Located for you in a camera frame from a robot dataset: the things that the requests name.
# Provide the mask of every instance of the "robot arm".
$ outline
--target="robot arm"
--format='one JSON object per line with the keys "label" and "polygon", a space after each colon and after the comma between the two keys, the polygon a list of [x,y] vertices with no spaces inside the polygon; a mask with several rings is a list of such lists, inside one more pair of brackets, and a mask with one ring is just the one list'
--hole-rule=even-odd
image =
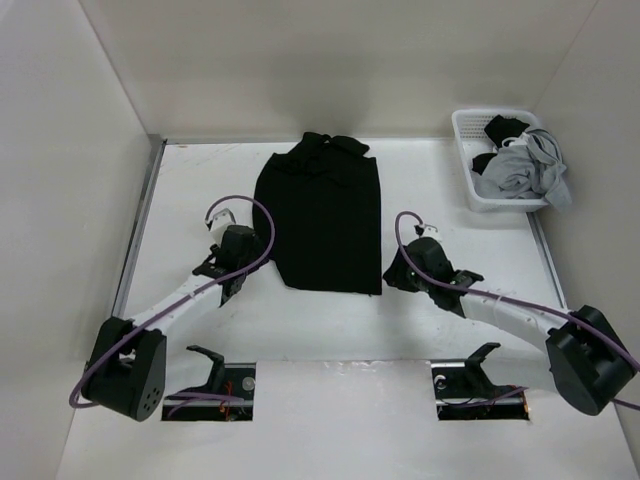
{"label": "robot arm", "polygon": [[[421,236],[405,247],[411,261],[421,272],[438,282],[469,288],[484,278],[474,272],[454,270],[436,238],[437,230],[418,226]],[[444,288],[427,282],[409,266],[400,251],[383,278],[391,287],[408,292],[426,292],[435,304],[463,318],[504,330],[540,351],[536,361],[487,358],[499,344],[487,344],[463,360],[466,368],[478,371],[493,385],[515,384],[559,393],[577,410],[597,415],[635,376],[635,370],[602,340],[573,323],[540,310],[515,306],[498,298],[486,298]],[[584,306],[569,312],[588,323],[619,346],[622,342],[604,315]]]}
{"label": "robot arm", "polygon": [[211,254],[196,267],[176,291],[129,320],[111,317],[103,323],[87,369],[134,329],[156,318],[111,356],[82,388],[88,400],[142,421],[166,394],[187,388],[215,394],[224,376],[224,358],[197,345],[187,346],[185,333],[203,313],[215,311],[235,295],[252,270],[216,283],[231,272],[254,263],[264,252],[255,232],[235,225],[231,212],[223,211],[207,225],[216,243]]}

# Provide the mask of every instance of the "gray clothing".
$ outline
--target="gray clothing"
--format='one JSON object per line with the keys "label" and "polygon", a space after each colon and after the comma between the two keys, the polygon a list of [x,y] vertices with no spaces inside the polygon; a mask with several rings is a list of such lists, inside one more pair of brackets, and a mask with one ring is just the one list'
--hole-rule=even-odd
{"label": "gray clothing", "polygon": [[553,136],[542,129],[526,131],[526,145],[503,147],[478,175],[471,172],[478,195],[484,198],[544,198],[558,210],[571,205],[562,178],[567,169]]}

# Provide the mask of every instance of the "laundry basket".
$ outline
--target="laundry basket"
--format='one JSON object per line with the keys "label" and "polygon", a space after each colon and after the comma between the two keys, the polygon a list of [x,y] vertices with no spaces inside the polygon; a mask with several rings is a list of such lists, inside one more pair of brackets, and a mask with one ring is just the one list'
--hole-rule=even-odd
{"label": "laundry basket", "polygon": [[502,198],[483,198],[476,193],[471,178],[473,159],[481,154],[492,152],[495,146],[484,133],[484,127],[496,115],[505,118],[517,118],[532,127],[542,128],[538,118],[525,110],[510,110],[500,108],[473,108],[458,110],[453,113],[453,130],[460,153],[462,172],[465,178],[467,201],[474,212],[534,212],[548,205],[544,199],[519,200]]}

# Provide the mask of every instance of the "folded black clothing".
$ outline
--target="folded black clothing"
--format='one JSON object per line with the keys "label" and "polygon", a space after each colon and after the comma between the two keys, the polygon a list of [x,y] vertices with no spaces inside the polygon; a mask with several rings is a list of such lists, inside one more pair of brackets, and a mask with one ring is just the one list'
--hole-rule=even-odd
{"label": "folded black clothing", "polygon": [[502,143],[507,138],[518,138],[530,126],[517,118],[504,118],[502,115],[497,115],[484,127],[484,133],[495,143],[496,147],[502,148],[505,146]]}
{"label": "folded black clothing", "polygon": [[[307,132],[260,173],[254,197],[273,216],[270,257],[285,285],[382,293],[380,180],[368,150],[350,137]],[[256,207],[253,225],[266,243],[269,224]]]}
{"label": "folded black clothing", "polygon": [[471,167],[471,170],[482,175],[484,169],[487,168],[487,165],[489,165],[491,159],[496,155],[497,154],[493,152],[481,153],[473,159],[473,166]]}

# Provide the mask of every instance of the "purple cable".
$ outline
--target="purple cable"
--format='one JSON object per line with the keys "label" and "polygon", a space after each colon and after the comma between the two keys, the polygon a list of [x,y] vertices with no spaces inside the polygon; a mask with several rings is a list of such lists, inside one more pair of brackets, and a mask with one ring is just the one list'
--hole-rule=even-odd
{"label": "purple cable", "polygon": [[[449,290],[455,290],[457,292],[463,292],[463,293],[468,293],[471,295],[477,295],[480,297],[486,297],[486,298],[491,298],[493,300],[497,300],[500,302],[504,302],[504,303],[509,303],[511,305],[516,305],[518,307],[524,307],[524,308],[529,308],[529,309],[534,309],[534,310],[540,310],[541,312],[545,312],[545,313],[550,313],[551,315],[555,315],[557,317],[563,318],[565,320],[567,320],[568,322],[574,323],[576,325],[578,325],[578,327],[580,327],[581,329],[589,332],[590,334],[592,334],[593,336],[595,336],[596,338],[598,338],[599,340],[602,340],[607,346],[609,346],[612,350],[614,350],[618,355],[620,355],[624,360],[627,361],[627,363],[629,363],[631,365],[631,367],[633,367],[637,372],[640,372],[640,362],[638,362],[635,358],[633,358],[631,356],[631,354],[629,354],[629,352],[627,352],[624,348],[622,348],[620,345],[618,345],[615,341],[611,340],[608,336],[606,336],[604,333],[600,332],[599,330],[597,330],[596,328],[592,327],[591,325],[589,325],[587,322],[580,320],[579,318],[574,317],[573,315],[570,315],[568,313],[564,313],[561,312],[559,310],[555,310],[551,307],[547,307],[545,305],[539,305],[537,303],[533,303],[533,302],[527,302],[525,300],[519,300],[517,298],[510,298],[510,297],[505,297],[502,295],[498,295],[496,293],[492,293],[492,292],[485,292],[483,290],[476,290],[475,288],[465,288],[465,287],[461,287],[459,285],[451,285],[449,283],[445,283],[445,282],[441,282],[439,280],[436,280],[435,278],[431,278],[429,275],[427,275],[426,273],[422,272],[418,266],[411,260],[411,258],[409,257],[409,254],[407,253],[406,249],[404,248],[404,245],[402,244],[402,238],[400,238],[400,220],[402,219],[402,217],[405,216],[410,216],[415,218],[419,224],[422,224],[422,218],[420,218],[420,215],[418,215],[415,212],[409,212],[409,211],[404,211],[404,212],[400,212],[397,216],[396,216],[396,222],[395,222],[395,233],[396,233],[396,242],[398,243],[398,249],[400,250],[400,254],[402,255],[402,257],[404,258],[405,262],[407,262],[407,264],[411,267],[411,269],[416,272],[416,274],[418,274],[418,276],[420,276],[420,278],[424,279],[425,281],[429,282],[432,285],[435,285],[437,287],[442,287],[442,288],[447,288]],[[509,394],[507,394],[507,396],[511,396],[511,395],[516,395],[517,393],[520,393],[516,390],[509,392]],[[624,402],[622,400],[613,400],[613,402],[617,405],[622,405],[628,408],[633,408],[635,410],[639,410],[640,411],[640,405],[634,405],[632,403],[629,402]],[[476,402],[476,403],[468,403],[465,406],[466,407],[475,407],[475,406],[479,406],[479,403],[483,403],[483,402]]]}
{"label": "purple cable", "polygon": [[175,407],[173,407],[171,410],[169,410],[169,413],[167,413],[167,418],[171,418],[173,417],[173,414],[176,413],[178,410],[180,410],[182,407],[186,407],[187,405],[189,405],[190,403],[193,403],[195,401],[199,400],[199,398],[197,397],[190,397],[187,398],[186,400],[180,402],[178,405],[176,405]]}
{"label": "purple cable", "polygon": [[207,211],[207,215],[206,215],[205,218],[209,218],[209,214],[218,205],[220,205],[221,203],[226,202],[228,200],[246,200],[248,202],[253,203],[260,210],[262,210],[262,213],[265,214],[265,216],[267,217],[267,220],[269,221],[269,227],[271,228],[271,238],[269,238],[269,244],[267,245],[267,248],[264,251],[264,253],[262,255],[260,255],[260,258],[258,258],[255,262],[247,265],[246,267],[243,267],[243,268],[241,268],[241,269],[239,269],[239,270],[237,270],[235,272],[228,273],[227,275],[223,275],[220,278],[216,278],[215,280],[211,280],[210,282],[205,283],[201,287],[199,287],[196,290],[194,290],[191,295],[185,295],[180,300],[178,300],[177,302],[175,302],[172,305],[169,305],[167,308],[165,308],[161,312],[155,314],[149,320],[147,320],[146,322],[144,322],[141,325],[137,326],[131,332],[126,334],[124,337],[122,337],[122,339],[120,339],[119,342],[117,342],[115,345],[113,345],[93,365],[91,365],[87,370],[85,370],[85,372],[83,373],[82,377],[80,378],[80,380],[78,381],[76,386],[73,387],[73,390],[71,390],[71,395],[69,395],[69,405],[72,408],[91,408],[91,407],[95,407],[95,406],[98,405],[97,403],[93,403],[93,402],[89,402],[89,403],[79,403],[78,402],[78,400],[80,399],[80,392],[82,390],[82,387],[84,387],[85,383],[87,383],[89,378],[91,378],[91,376],[94,373],[96,373],[98,371],[98,369],[100,367],[102,367],[107,362],[107,360],[109,360],[110,357],[112,357],[113,355],[117,354],[120,351],[120,349],[122,349],[122,347],[125,346],[127,344],[127,342],[129,342],[129,340],[131,340],[133,337],[135,337],[140,332],[145,330],[148,326],[153,325],[158,320],[164,318],[166,315],[168,315],[169,313],[173,312],[176,308],[178,308],[178,307],[184,305],[185,303],[187,303],[189,300],[192,299],[192,295],[198,295],[199,293],[204,292],[205,290],[213,287],[214,285],[217,285],[217,284],[222,283],[222,282],[226,282],[227,280],[230,280],[230,279],[235,278],[235,277],[237,277],[239,275],[242,275],[242,274],[248,272],[249,270],[251,270],[252,268],[260,265],[267,258],[267,256],[271,252],[271,249],[273,248],[273,243],[274,243],[275,238],[276,238],[276,227],[275,227],[275,224],[273,223],[273,218],[271,217],[271,214],[266,209],[266,207],[264,205],[262,205],[260,202],[258,202],[257,200],[255,200],[254,198],[247,197],[245,195],[228,195],[226,197],[222,197],[219,200],[216,200],[213,203],[213,205],[211,205],[211,207],[209,207],[209,210]]}
{"label": "purple cable", "polygon": [[451,407],[455,407],[455,408],[470,408],[470,407],[489,407],[492,406],[494,403],[496,403],[498,400],[503,400],[505,398],[509,398],[509,397],[515,397],[516,395],[524,392],[527,389],[527,387],[517,387],[513,390],[511,390],[510,392],[507,393],[503,393],[502,395],[499,395],[495,398],[492,398],[490,400],[482,400],[480,402],[472,402],[472,403],[449,403],[447,405],[451,406]]}

